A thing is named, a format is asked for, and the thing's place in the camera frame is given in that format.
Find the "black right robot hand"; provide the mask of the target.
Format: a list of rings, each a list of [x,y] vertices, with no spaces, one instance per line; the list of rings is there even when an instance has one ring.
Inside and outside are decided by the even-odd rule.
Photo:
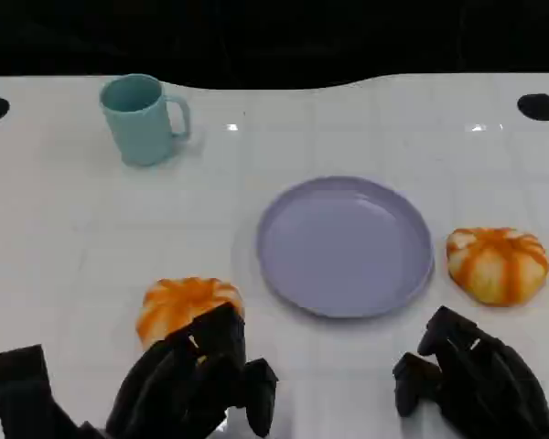
[[[549,438],[543,388],[517,351],[441,306],[393,368],[402,417],[434,402],[464,438]]]

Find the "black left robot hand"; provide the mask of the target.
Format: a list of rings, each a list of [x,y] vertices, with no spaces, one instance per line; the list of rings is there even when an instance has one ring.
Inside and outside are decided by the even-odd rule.
[[[112,438],[206,438],[230,408],[253,433],[271,430],[278,378],[265,359],[245,356],[244,322],[231,304],[197,316],[148,348],[116,395]]]

